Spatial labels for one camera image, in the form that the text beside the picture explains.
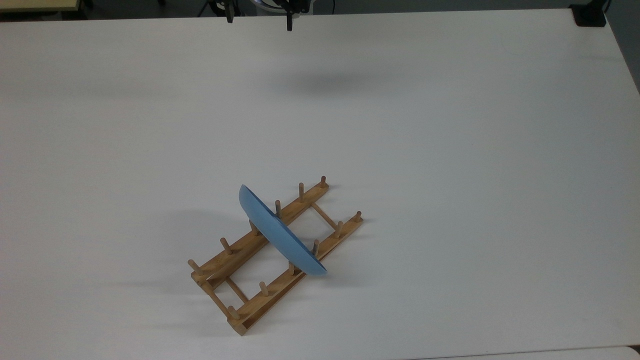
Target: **wooden peg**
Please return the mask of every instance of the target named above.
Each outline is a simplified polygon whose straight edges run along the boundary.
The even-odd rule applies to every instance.
[[[340,238],[340,234],[342,233],[342,225],[343,225],[343,224],[342,224],[342,222],[341,222],[341,221],[338,221],[338,227],[337,227],[337,229],[335,230],[335,234],[334,234],[334,237],[335,237],[336,239],[339,239],[339,238]]]
[[[202,275],[204,274],[204,272],[202,272],[202,269],[198,266],[198,264],[196,264],[195,261],[193,261],[192,259],[189,259],[189,261],[187,261],[187,263],[189,264],[189,266],[191,266],[191,268],[193,269],[193,271],[196,272],[196,274],[198,275]]]
[[[229,243],[227,242],[227,239],[220,238],[220,243],[222,244],[222,247],[225,248],[225,253],[227,255],[233,254],[233,250],[231,250],[231,247],[229,246]]]
[[[318,248],[320,247],[320,240],[316,239],[314,240],[314,248],[311,250],[311,253],[317,257],[318,255]]]
[[[282,218],[282,209],[280,208],[280,200],[276,200],[276,216]]]
[[[260,234],[260,231],[258,231],[258,228],[253,224],[253,222],[251,220],[249,220],[249,226],[251,226],[251,234],[254,236],[258,236]]]
[[[240,314],[238,314],[238,312],[236,311],[236,309],[233,306],[229,305],[227,310],[229,310],[229,313],[231,314],[232,318],[234,318],[236,320],[240,319]]]
[[[269,289],[267,289],[267,284],[264,281],[260,282],[260,291],[264,296],[269,296]]]

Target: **wooden dowel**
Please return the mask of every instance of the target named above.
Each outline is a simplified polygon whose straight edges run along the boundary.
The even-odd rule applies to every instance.
[[[324,221],[326,221],[327,224],[329,224],[329,226],[331,226],[333,228],[333,230],[337,229],[337,225],[335,225],[335,222],[333,222],[333,220],[331,220],[331,218],[329,217],[329,215],[327,215],[324,211],[322,211],[322,209],[315,203],[312,202],[311,203],[311,207],[318,213],[320,214],[320,216],[324,219]]]
[[[260,282],[260,291],[264,296],[269,296],[269,289],[267,289],[267,285],[264,283],[264,281]]]
[[[317,257],[318,255],[318,248],[320,247],[320,240],[316,239],[314,240],[314,248],[311,250],[311,253]]]
[[[260,231],[258,231],[258,228],[253,224],[253,222],[251,222],[251,220],[249,220],[249,226],[251,226],[251,235],[258,236],[260,234]]]
[[[220,243],[222,244],[222,247],[225,248],[225,252],[227,253],[227,255],[233,254],[233,250],[231,250],[231,247],[229,246],[227,239],[220,238]]]
[[[229,284],[229,287],[231,288],[231,290],[233,290],[234,293],[238,295],[238,297],[240,298],[240,300],[242,300],[242,302],[246,304],[249,301],[249,298],[246,297],[246,295],[242,292],[242,290],[240,290],[238,285],[233,280],[231,280],[230,277],[226,277],[225,281],[227,282],[227,284]]]
[[[280,200],[276,200],[276,216],[282,218],[282,209],[280,208]]]
[[[229,310],[225,307],[225,305],[222,303],[222,301],[216,295],[216,293],[213,292],[213,289],[211,288],[211,285],[209,285],[209,283],[207,283],[204,286],[202,286],[202,289],[210,296],[210,298],[213,300],[213,302],[216,303],[216,305],[220,308],[220,311],[222,311],[222,313],[227,318],[231,317],[231,314],[229,313]]]
[[[232,318],[234,318],[236,320],[240,319],[240,315],[238,314],[238,312],[236,311],[236,309],[233,306],[229,305],[227,310],[229,310],[229,314],[231,314]]]
[[[204,272],[202,271],[202,269],[198,266],[198,264],[196,264],[195,261],[193,261],[192,259],[189,259],[189,261],[187,261],[187,263],[189,264],[189,266],[191,266],[191,268],[193,269],[193,271],[196,272],[196,274],[198,275],[202,275],[204,274]]]
[[[338,221],[338,226],[335,229],[335,234],[333,235],[333,237],[336,239],[339,239],[341,233],[342,233],[342,222]]]

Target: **table surface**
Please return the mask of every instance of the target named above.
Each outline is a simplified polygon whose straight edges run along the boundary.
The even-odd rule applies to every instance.
[[[80,0],[0,0],[0,12],[77,10]]]
[[[608,26],[526,10],[0,31],[2,358],[640,343],[640,97]],[[187,259],[249,231],[241,184],[287,204],[322,175],[319,205],[365,223],[238,336]],[[312,212],[291,228],[330,233]],[[286,267],[267,247],[234,279],[253,295]]]

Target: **blue plate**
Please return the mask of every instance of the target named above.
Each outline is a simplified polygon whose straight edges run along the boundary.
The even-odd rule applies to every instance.
[[[253,193],[242,185],[240,206],[249,220],[293,265],[309,275],[324,275],[326,269],[291,230]]]

